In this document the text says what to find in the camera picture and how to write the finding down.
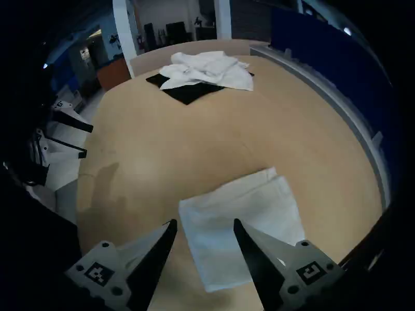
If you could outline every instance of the wooden table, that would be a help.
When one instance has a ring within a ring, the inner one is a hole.
[[[262,310],[252,283],[206,293],[178,202],[275,166],[297,200],[306,238],[340,261],[381,215],[372,167],[342,118],[304,82],[257,56],[239,56],[254,91],[224,89],[189,106],[145,78],[105,94],[78,181],[87,252],[133,240],[171,218],[178,233],[151,310]]]

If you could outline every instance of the crumpled white cloth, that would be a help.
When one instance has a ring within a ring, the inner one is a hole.
[[[249,64],[226,56],[223,51],[187,55],[181,52],[171,56],[172,65],[164,66],[160,74],[170,78],[160,90],[207,82],[218,86],[253,91],[252,76],[246,70]]]
[[[179,214],[207,292],[252,281],[233,233],[235,218],[291,245],[305,239],[294,196],[275,168],[182,200]]]

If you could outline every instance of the ceiling light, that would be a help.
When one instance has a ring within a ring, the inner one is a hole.
[[[349,28],[347,28],[347,27],[344,27],[343,31],[344,31],[345,33],[347,33],[349,36],[351,36],[351,35],[352,35],[352,32],[351,32],[351,31],[350,31],[350,29],[349,29]]]

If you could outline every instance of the black chair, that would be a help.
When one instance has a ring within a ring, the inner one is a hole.
[[[173,45],[189,41],[186,33],[185,22],[166,24],[165,28],[169,37],[169,44]]]

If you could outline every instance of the white wall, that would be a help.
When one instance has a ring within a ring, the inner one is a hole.
[[[139,43],[137,42],[137,37],[139,36],[139,30],[137,28],[137,24],[135,23],[134,6],[131,1],[132,0],[127,0],[128,21],[130,23],[130,30],[133,36],[135,50],[138,52]]]
[[[215,0],[216,34],[218,39],[232,39],[230,0]]]
[[[188,31],[193,33],[193,40],[196,41],[196,27],[199,27],[195,25],[196,17],[199,17],[202,21],[202,27],[206,26],[206,18],[200,13],[199,0],[187,0],[187,8],[189,23]]]
[[[131,33],[130,21],[127,13],[127,3],[130,0],[113,0],[113,10],[115,25],[117,27],[118,38],[121,42],[122,53],[127,63],[131,78],[134,78],[133,68],[130,61],[137,56],[138,50],[135,48],[133,35]]]
[[[165,25],[175,22],[185,22],[186,31],[189,28],[188,0],[136,0],[141,25],[153,23],[154,35],[158,42],[158,30]]]

